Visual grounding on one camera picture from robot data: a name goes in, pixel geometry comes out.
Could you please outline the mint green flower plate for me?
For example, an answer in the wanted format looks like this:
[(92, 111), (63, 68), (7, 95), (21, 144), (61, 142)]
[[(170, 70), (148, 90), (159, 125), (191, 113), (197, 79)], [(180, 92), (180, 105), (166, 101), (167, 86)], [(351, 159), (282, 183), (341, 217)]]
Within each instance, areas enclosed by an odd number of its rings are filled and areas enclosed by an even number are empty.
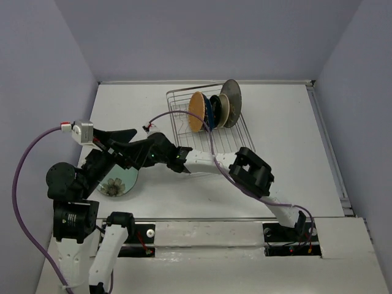
[(98, 184), (96, 190), (107, 197), (120, 197), (128, 193), (138, 179), (138, 170), (135, 168), (123, 169), (115, 165)]

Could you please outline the orange woven round plate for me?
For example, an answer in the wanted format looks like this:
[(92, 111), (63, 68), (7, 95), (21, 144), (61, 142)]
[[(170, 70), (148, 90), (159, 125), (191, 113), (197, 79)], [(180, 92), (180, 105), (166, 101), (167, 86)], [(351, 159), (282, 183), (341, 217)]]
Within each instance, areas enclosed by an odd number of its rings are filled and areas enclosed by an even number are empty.
[(188, 112), (188, 122), (191, 131), (200, 131), (205, 119), (205, 99), (201, 92), (193, 93), (189, 101)]

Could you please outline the dark blue glazed plate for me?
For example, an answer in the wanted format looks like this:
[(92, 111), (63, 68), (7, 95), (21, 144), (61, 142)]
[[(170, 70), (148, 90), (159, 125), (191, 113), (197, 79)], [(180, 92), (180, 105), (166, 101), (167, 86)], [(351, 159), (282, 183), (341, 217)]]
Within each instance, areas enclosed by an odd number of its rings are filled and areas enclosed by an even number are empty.
[(215, 128), (213, 108), (212, 108), (210, 100), (206, 96), (203, 96), (203, 98), (204, 98), (204, 103), (205, 103), (204, 122), (208, 126), (208, 130), (212, 131)]

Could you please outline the glossy black plate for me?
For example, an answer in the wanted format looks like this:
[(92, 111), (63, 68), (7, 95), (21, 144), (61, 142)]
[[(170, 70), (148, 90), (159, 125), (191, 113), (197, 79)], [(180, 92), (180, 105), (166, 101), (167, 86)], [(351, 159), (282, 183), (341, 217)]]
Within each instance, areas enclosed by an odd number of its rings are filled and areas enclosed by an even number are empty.
[(209, 99), (213, 111), (214, 127), (221, 127), (221, 117), (222, 117), (222, 103), (217, 95), (212, 95)]

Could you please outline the cream plate with black patch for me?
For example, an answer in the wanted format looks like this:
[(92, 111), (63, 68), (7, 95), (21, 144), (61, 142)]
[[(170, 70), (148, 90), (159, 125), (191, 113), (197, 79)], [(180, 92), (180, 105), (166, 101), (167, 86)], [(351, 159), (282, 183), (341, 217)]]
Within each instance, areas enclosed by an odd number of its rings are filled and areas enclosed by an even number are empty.
[(218, 97), (221, 102), (221, 116), (217, 127), (220, 128), (225, 125), (230, 115), (230, 101), (226, 94), (221, 93)]

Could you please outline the grey reindeer pattern plate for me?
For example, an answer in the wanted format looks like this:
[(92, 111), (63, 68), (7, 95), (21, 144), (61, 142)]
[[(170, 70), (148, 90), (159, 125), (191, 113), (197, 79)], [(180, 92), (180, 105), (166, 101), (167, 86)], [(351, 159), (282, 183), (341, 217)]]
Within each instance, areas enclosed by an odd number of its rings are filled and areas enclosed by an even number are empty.
[(242, 109), (242, 95), (241, 89), (238, 82), (234, 79), (227, 80), (220, 91), (221, 94), (225, 94), (229, 101), (229, 116), (224, 124), (224, 127), (233, 127), (241, 114)]

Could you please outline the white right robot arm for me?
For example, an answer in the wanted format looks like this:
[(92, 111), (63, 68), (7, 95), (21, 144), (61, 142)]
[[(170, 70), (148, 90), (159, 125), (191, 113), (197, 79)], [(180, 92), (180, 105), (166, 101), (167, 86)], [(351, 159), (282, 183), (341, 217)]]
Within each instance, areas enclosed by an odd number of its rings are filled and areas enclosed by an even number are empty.
[(241, 147), (235, 153), (211, 154), (175, 146), (160, 132), (135, 142), (129, 139), (109, 142), (122, 168), (139, 170), (164, 164), (176, 173), (222, 174), (241, 192), (265, 204), (282, 226), (287, 239), (296, 240), (304, 233), (306, 216), (303, 209), (270, 196), (274, 182), (271, 167), (249, 148)]

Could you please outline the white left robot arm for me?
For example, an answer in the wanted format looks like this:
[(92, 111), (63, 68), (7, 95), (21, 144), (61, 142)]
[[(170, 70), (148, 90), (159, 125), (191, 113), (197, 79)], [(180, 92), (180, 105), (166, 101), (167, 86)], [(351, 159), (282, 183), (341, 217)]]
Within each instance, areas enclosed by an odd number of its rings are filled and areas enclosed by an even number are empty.
[(120, 249), (135, 236), (135, 219), (132, 213), (112, 212), (104, 240), (91, 261), (89, 251), (97, 230), (99, 202), (89, 200), (89, 196), (115, 165), (124, 169), (133, 166), (131, 140), (136, 133), (135, 129), (95, 129), (91, 141), (94, 149), (80, 168), (59, 162), (47, 172), (48, 198), (54, 209), (53, 236), (59, 272), (65, 281), (63, 292), (110, 292)]

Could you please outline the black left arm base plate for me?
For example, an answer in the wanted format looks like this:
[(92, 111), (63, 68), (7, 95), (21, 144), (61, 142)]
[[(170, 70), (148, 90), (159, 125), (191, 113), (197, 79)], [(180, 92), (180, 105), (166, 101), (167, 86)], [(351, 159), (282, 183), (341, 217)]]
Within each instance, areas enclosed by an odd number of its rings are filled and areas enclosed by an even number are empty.
[(156, 251), (154, 245), (155, 230), (155, 223), (136, 222), (134, 234), (125, 240), (118, 257), (154, 258)]

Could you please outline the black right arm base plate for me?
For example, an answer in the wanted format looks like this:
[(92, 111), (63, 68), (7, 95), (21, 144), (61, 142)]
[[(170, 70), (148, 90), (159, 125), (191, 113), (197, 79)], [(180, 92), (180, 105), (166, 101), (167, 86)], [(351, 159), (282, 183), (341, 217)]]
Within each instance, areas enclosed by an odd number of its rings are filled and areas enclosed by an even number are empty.
[(267, 257), (322, 256), (317, 228), (306, 222), (305, 231), (300, 236), (277, 222), (263, 224), (265, 255)]

